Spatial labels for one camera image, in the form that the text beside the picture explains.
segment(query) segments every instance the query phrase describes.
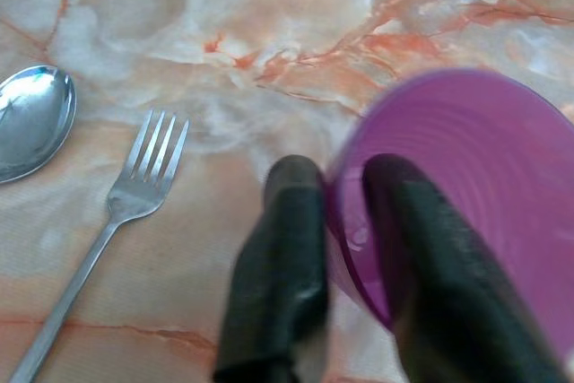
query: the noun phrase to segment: metal fork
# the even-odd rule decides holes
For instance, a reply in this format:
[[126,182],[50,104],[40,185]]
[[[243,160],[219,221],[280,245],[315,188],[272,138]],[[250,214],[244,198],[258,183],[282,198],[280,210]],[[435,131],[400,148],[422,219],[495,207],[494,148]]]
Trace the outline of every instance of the metal fork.
[[[160,144],[158,143],[158,137],[160,136],[165,112],[160,114],[149,143],[144,149],[141,161],[139,161],[148,129],[151,130],[152,117],[153,111],[150,111],[145,123],[143,123],[137,134],[124,168],[109,191],[108,207],[110,216],[108,224],[93,242],[82,264],[65,288],[64,294],[52,309],[36,339],[18,364],[18,368],[11,376],[9,383],[31,383],[34,380],[42,363],[47,358],[52,344],[56,341],[57,334],[74,305],[78,293],[80,293],[91,270],[98,262],[117,228],[126,222],[153,213],[165,201],[176,173],[184,142],[186,141],[189,120],[186,120],[183,125],[170,159],[167,161],[167,166],[163,170],[164,159],[166,159],[176,118],[175,116],[171,118],[170,125]],[[152,163],[152,156],[155,153],[157,155]]]

